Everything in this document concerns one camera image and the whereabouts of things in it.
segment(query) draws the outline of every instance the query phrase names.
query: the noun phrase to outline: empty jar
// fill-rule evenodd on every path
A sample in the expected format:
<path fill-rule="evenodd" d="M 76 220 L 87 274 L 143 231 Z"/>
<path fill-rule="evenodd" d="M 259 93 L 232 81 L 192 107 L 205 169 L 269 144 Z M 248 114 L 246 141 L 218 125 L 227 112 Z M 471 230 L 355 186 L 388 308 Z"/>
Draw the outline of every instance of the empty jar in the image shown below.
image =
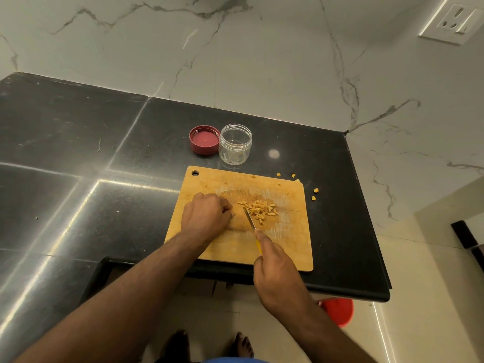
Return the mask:
<path fill-rule="evenodd" d="M 252 146 L 252 133 L 242 125 L 232 123 L 220 132 L 218 153 L 227 164 L 238 165 L 247 160 Z"/>

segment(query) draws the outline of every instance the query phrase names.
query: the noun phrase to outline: wall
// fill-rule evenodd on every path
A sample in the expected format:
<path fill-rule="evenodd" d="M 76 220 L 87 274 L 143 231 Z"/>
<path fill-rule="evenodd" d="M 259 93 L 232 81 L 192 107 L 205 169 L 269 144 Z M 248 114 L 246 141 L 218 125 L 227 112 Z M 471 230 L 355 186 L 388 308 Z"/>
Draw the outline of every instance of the wall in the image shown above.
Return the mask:
<path fill-rule="evenodd" d="M 484 174 L 484 29 L 418 38 L 439 1 L 0 0 L 0 77 L 349 130 L 378 233 Z"/>

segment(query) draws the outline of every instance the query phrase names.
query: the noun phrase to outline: hand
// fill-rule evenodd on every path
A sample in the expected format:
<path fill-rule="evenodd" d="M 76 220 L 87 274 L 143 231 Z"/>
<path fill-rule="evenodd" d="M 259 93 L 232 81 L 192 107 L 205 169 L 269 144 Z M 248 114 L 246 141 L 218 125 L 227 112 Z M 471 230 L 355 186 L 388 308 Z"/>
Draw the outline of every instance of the hand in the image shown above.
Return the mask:
<path fill-rule="evenodd" d="M 181 231 L 211 242 L 227 228 L 233 216 L 231 210 L 232 205 L 226 198 L 199 192 L 185 205 Z"/>
<path fill-rule="evenodd" d="M 255 231 L 262 256 L 254 263 L 254 286 L 262 305 L 283 325 L 314 305 L 291 258 L 260 230 Z"/>

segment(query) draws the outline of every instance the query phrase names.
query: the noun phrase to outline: person's left arm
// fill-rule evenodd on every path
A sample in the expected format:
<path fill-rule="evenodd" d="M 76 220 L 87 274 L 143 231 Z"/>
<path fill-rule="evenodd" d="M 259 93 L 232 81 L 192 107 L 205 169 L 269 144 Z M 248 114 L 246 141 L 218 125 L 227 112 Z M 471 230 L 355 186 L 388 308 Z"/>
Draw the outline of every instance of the person's left arm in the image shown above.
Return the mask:
<path fill-rule="evenodd" d="M 196 194 L 181 232 L 70 313 L 15 362 L 136 361 L 191 264 L 227 227 L 232 205 Z"/>

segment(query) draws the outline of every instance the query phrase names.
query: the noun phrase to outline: knife blade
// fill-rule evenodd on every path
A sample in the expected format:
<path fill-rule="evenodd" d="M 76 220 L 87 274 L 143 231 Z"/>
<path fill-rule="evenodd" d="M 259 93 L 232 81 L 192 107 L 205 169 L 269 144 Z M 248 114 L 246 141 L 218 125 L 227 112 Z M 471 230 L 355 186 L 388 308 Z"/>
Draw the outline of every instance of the knife blade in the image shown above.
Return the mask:
<path fill-rule="evenodd" d="M 255 231 L 256 226 L 254 225 L 254 222 L 252 221 L 252 218 L 250 217 L 249 211 L 247 210 L 246 207 L 244 207 L 244 213 L 247 216 L 247 219 L 249 219 L 249 223 L 252 228 L 252 231 Z M 260 242 L 257 238 L 256 238 L 256 244 L 257 244 L 257 248 L 259 249 L 259 252 L 262 254 L 262 250 L 260 249 Z"/>

